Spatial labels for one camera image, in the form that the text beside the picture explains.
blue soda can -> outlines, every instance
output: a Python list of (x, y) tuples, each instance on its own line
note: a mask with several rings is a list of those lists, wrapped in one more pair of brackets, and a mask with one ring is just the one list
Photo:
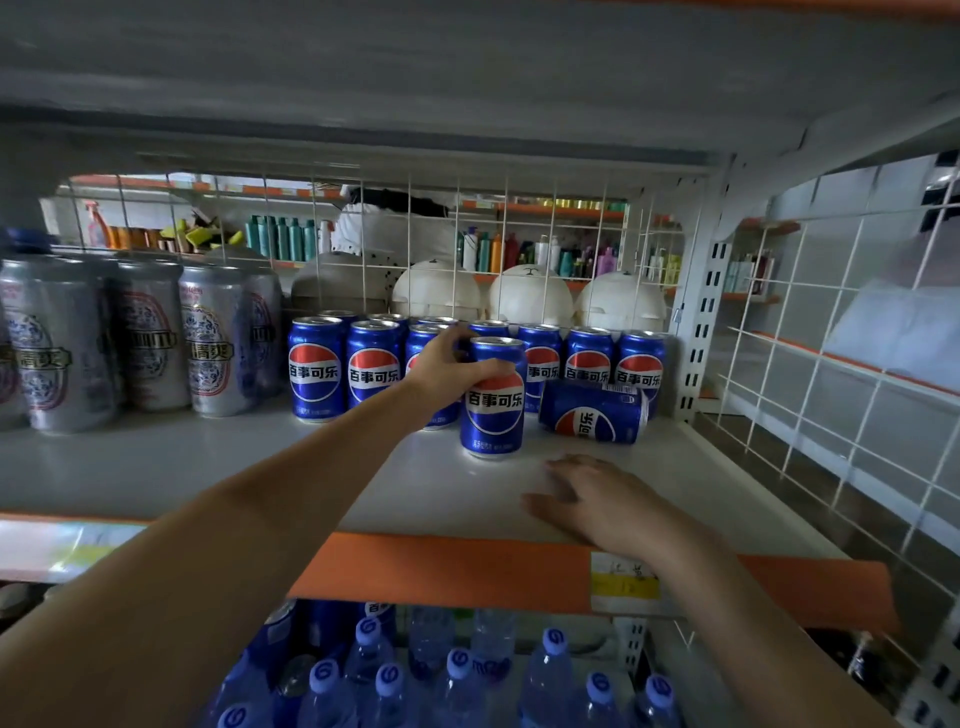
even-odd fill
[(347, 407), (400, 381), (400, 327), (393, 321), (354, 321), (347, 337)]
[(540, 411), (543, 383), (560, 376), (564, 338), (560, 335), (560, 327), (552, 324), (522, 324), (516, 338), (523, 342), (527, 354), (527, 389), (523, 411), (536, 415)]
[(574, 327), (566, 336), (564, 379), (610, 381), (613, 337), (606, 328)]
[(371, 321), (393, 321), (400, 327), (400, 336), (404, 339), (410, 330), (410, 319), (402, 313), (372, 313), (367, 318)]
[(343, 322), (332, 316), (294, 319), (287, 342), (294, 416), (322, 423), (344, 414)]
[(481, 336), (510, 336), (510, 324), (506, 321), (495, 321), (494, 319), (481, 319), (470, 323), (470, 329), (476, 331)]
[(380, 622), (380, 632), (388, 642), (396, 642), (396, 605), (380, 601), (361, 601), (357, 603), (357, 619), (376, 617)]
[(561, 435), (632, 445), (647, 412), (646, 395), (630, 384), (551, 379), (543, 383), (539, 421)]
[(276, 685), (280, 672), (287, 662), (296, 604), (295, 599), (287, 599), (283, 602), (267, 617), (253, 638), (253, 642), (247, 647), (253, 664), (267, 673), (267, 683), (271, 689)]
[(624, 331), (616, 344), (614, 384), (633, 384), (650, 402), (650, 417), (657, 414), (663, 363), (666, 361), (666, 334), (655, 331)]
[(477, 382), (464, 395), (460, 444), (475, 457), (501, 458), (523, 445), (524, 345), (519, 339), (477, 336), (470, 339), (470, 354), (474, 361), (506, 359), (516, 367), (506, 376)]
[[(410, 333), (407, 334), (406, 345), (406, 364), (403, 369), (403, 375), (410, 374), (410, 370), (417, 363), (417, 357), (423, 351), (430, 340), (445, 327), (439, 324), (413, 324), (410, 327)], [(457, 400), (439, 412), (435, 412), (430, 422), (423, 429), (443, 429), (450, 427), (457, 422), (460, 417), (460, 401)]]
[(274, 690), (274, 728), (297, 728), (300, 704), (310, 688), (310, 670), (316, 664), (313, 655), (298, 655), (283, 667)]

water bottle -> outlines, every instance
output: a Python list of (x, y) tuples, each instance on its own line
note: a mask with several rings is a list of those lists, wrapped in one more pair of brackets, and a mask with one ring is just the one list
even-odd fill
[(563, 630), (548, 627), (527, 665), (517, 712), (520, 728), (565, 728), (573, 664)]
[(610, 678), (603, 672), (587, 676), (587, 689), (577, 691), (570, 706), (571, 728), (625, 728), (616, 709)]
[(310, 670), (310, 694), (303, 700), (297, 728), (357, 728), (353, 690), (341, 680), (336, 660), (320, 660)]
[(364, 617), (357, 622), (356, 642), (344, 664), (344, 677), (353, 684), (357, 698), (357, 714), (364, 716), (376, 698), (376, 673), (380, 666), (394, 659), (394, 648), (383, 637), (380, 621)]
[(416, 707), (403, 685), (403, 668), (384, 663), (376, 672), (376, 698), (363, 718), (364, 728), (416, 728)]
[(429, 682), (444, 668), (455, 631), (452, 609), (414, 607), (409, 655), (410, 674), (415, 680)]
[(451, 649), (433, 694), (433, 728), (485, 728), (487, 696), (469, 650)]
[[(242, 714), (236, 714), (235, 718), (242, 717), (245, 720), (256, 721), (263, 716), (267, 724), (271, 722), (273, 697), (270, 695), (270, 688), (267, 687), (267, 677), (262, 669), (253, 664), (250, 651), (246, 649), (230, 669), (220, 689), (210, 699), (200, 724), (215, 726), (230, 706), (241, 704), (248, 708)], [(259, 728), (261, 723), (257, 722), (256, 725)]]
[(510, 672), (516, 642), (516, 614), (501, 609), (478, 609), (473, 613), (470, 651), (473, 669), (488, 685), (497, 685)]
[(647, 678), (643, 691), (634, 698), (628, 718), (630, 728), (680, 728), (673, 686), (663, 675)]

store shelf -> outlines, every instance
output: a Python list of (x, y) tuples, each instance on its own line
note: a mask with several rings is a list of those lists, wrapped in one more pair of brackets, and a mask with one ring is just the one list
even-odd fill
[[(312, 430), (280, 399), (222, 420), (180, 412), (129, 415), (69, 437), (7, 432), (0, 438), (0, 510), (26, 517), (0, 522), (0, 576), (68, 578), (135, 531), (109, 520), (148, 522)], [(502, 462), (464, 453), (456, 428), (416, 433), (395, 450), (293, 594), (590, 612), (594, 551), (519, 507), (522, 493), (550, 490), (542, 461), (564, 451), (642, 473), (740, 553), (813, 557), (745, 561), (802, 623), (895, 624), (883, 566), (846, 560), (692, 429), (671, 420), (653, 422), (633, 448), (561, 438), (528, 422), (523, 451)], [(668, 596), (637, 609), (676, 616)]]

shelf label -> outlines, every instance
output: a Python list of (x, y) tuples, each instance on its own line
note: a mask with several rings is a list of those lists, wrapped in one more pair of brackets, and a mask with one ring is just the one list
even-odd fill
[(659, 613), (660, 580), (638, 561), (594, 551), (590, 554), (590, 608), (618, 615)]

pepsi logo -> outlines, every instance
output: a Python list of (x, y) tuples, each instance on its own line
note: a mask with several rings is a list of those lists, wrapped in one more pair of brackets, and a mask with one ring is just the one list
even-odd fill
[(523, 420), (523, 377), (516, 370), (484, 379), (467, 390), (467, 416), (487, 435), (510, 432)]
[(295, 344), (288, 357), (294, 396), (303, 401), (323, 401), (340, 384), (340, 357), (320, 344)]
[(557, 420), (554, 431), (570, 437), (586, 437), (604, 443), (616, 441), (613, 423), (600, 410), (593, 407), (574, 407)]
[[(526, 354), (528, 383), (539, 384), (547, 379), (556, 379), (560, 376), (560, 354), (556, 349), (530, 347)], [(529, 394), (536, 399), (540, 398), (539, 392), (530, 392)]]
[(347, 365), (350, 393), (357, 400), (373, 394), (371, 390), (389, 387), (400, 381), (400, 362), (386, 349), (361, 349)]
[(603, 352), (592, 350), (576, 352), (566, 360), (564, 377), (605, 382), (610, 379), (610, 358)]
[(640, 389), (655, 390), (650, 399), (657, 395), (656, 390), (660, 389), (662, 379), (663, 362), (648, 353), (624, 356), (613, 372), (613, 381), (617, 384), (633, 384)]

